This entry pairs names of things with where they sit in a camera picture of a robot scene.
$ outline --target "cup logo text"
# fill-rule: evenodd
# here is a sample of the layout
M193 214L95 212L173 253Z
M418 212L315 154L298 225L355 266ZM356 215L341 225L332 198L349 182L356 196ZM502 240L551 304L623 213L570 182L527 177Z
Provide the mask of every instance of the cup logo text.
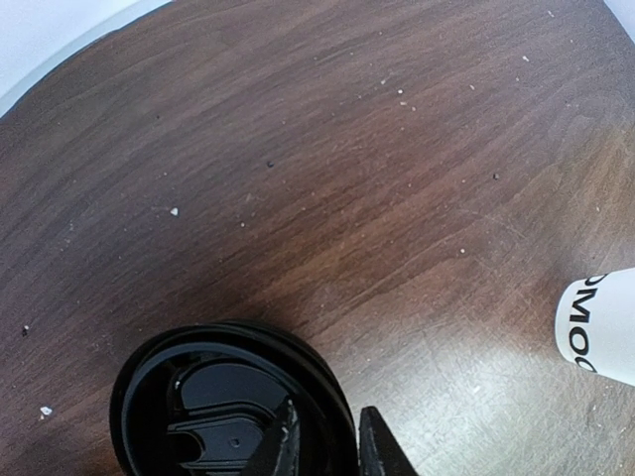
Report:
M577 290L575 294L575 300L571 306L571 315L569 321L576 325L569 332L569 345L571 350L577 354L575 357L575 363L584 370L597 373L593 364L591 364L585 356L588 354L588 335L582 327L584 324L589 324L591 321L590 311L584 307L585 302L595 298L597 294L597 288L595 288L604 278L608 275L602 275L595 278L589 278L584 282L584 285L588 289Z

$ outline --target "dark wood grain surface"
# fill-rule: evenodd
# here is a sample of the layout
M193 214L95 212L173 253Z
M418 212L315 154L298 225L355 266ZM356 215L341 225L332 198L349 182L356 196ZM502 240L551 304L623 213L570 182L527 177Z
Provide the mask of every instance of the dark wood grain surface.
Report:
M223 317L422 475L633 474L635 389L552 335L635 266L633 53L598 0L199 0L67 61L0 122L0 474L119 474L121 365Z

